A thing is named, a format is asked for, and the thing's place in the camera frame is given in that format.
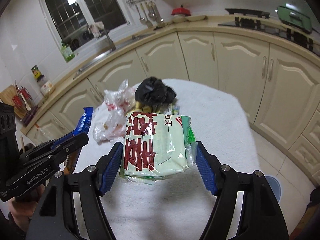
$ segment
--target red lid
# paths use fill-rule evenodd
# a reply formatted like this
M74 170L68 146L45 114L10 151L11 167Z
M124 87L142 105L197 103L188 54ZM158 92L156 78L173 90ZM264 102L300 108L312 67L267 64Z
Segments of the red lid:
M172 10L171 15L176 15L176 14L185 14L186 16L191 16L190 10L185 9L183 5L181 5L180 8L176 8Z

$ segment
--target blue snack package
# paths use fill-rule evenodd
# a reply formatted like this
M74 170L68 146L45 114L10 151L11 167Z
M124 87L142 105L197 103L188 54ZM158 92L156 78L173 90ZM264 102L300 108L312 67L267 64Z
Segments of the blue snack package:
M89 128L91 125L93 107L84 107L84 114L81 116L76 129L73 132L73 136L78 135L79 133L85 132L88 134ZM78 158L80 156L81 148L67 156L66 161L64 162L65 169L63 170L64 174L71 174L76 168Z

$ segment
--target round table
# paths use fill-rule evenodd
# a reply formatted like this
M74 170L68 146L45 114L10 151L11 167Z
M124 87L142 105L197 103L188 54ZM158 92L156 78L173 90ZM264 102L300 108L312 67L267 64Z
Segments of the round table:
M191 116L196 140L202 141L210 154L236 171L252 173L260 169L246 115L235 97L190 81L165 79L163 82L177 93L180 114ZM89 143L82 148L75 172L95 164L114 144L95 142L93 124L94 118L88 133ZM74 197L79 231L82 237L88 238L79 194L74 193ZM228 238L236 234L242 197L239 192ZM205 189L195 165L152 186L126 183L116 176L101 202L118 240L195 240L204 230L215 197Z

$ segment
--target white window frame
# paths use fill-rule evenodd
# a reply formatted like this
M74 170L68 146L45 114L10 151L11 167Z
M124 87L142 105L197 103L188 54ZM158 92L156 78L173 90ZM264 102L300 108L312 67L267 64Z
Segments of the white window frame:
M127 23L121 25L121 26L118 26L117 28L113 29L113 30L110 30L110 33L109 33L109 36L111 39L113 39L114 41L116 40L120 40L120 39L123 39L127 36L127 32L129 32L132 27L135 26L135 22L133 20L133 17L129 11L129 8L125 2L125 0L116 0L121 11L122 11L122 14L126 20ZM46 23L47 23L47 26L52 34L52 37L55 41L55 43L57 44L57 47L60 49L61 48L61 37L59 35L59 32L51 18L51 15L50 15L50 12L48 10L48 7L47 7L47 4L45 3L45 0L39 0L40 2L40 6L41 6L41 9L42 9L42 12L44 14L44 18L46 20ZM84 18L86 19L87 21L87 24L90 25L90 24L93 24L94 23L94 20L93 20L93 17L85 3L84 0L77 0L77 3L78 3L78 6L80 6L80 9L84 15ZM74 54L76 56L80 55L80 57L75 57L74 59L72 59L71 61L68 62L68 65L72 65L74 64L75 62L77 61L83 61L83 60L86 60L88 57L90 57L92 54L92 51L94 52L94 48L96 47L99 47L100 49L105 47L103 45L103 41L105 39L105 37L102 37L101 39L92 39L91 41L88 41L86 44L82 45L81 47L79 47L78 49L76 49L74 51Z

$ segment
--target black plastic bag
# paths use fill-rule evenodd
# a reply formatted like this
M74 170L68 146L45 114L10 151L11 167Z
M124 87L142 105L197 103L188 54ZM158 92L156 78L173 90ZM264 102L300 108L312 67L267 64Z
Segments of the black plastic bag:
M171 104L177 94L171 87L162 83L161 79L150 77L137 88L135 99L144 105L154 106L161 103Z

